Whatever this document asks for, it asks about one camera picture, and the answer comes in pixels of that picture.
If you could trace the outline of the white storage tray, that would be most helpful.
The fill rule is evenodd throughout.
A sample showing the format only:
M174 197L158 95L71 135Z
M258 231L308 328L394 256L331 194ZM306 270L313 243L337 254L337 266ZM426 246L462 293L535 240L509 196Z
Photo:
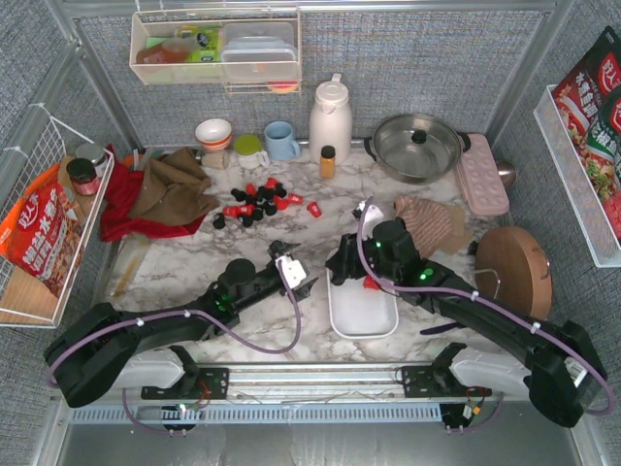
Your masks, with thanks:
M368 275L332 283L334 273L326 266L328 307L333 330L349 340L390 336L399 325L397 298L377 287L365 286Z

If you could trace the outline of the striped pink cloth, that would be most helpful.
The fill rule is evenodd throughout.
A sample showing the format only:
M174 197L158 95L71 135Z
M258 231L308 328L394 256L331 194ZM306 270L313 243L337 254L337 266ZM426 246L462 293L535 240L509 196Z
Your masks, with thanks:
M395 216L404 221L422 258L430 258L437 250L453 255L473 237L461 207L405 195L399 196L394 206Z

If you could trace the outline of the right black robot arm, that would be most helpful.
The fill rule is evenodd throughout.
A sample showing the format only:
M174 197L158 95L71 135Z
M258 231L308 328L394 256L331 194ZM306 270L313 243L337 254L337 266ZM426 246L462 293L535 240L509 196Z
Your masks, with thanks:
M483 363L475 364L472 381L457 371L467 351L460 349L449 370L463 386L491 388L528 397L548 420L573 427L604 392L605 416L614 409L614 397L598 352L586 330L566 321L558 326L521 316L477 290L449 268L420 256L404 222L397 218L374 227L370 238L344 234L339 248L326 261L331 282L371 277L404 301L432 314L471 328L510 355L507 368L487 381Z

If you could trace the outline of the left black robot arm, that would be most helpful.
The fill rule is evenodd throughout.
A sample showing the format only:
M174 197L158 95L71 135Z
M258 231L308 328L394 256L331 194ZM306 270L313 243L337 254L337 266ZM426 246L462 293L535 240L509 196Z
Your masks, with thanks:
M110 302L94 305L45 350L47 383L72 408L106 394L132 357L186 341L207 341L226 333L244 346L268 349L235 334L242 311L280 294L293 306L308 298L315 283L307 267L291 255L293 245L270 244L270 261L258 270L245 258L229 262L207 290L174 308L126 312Z

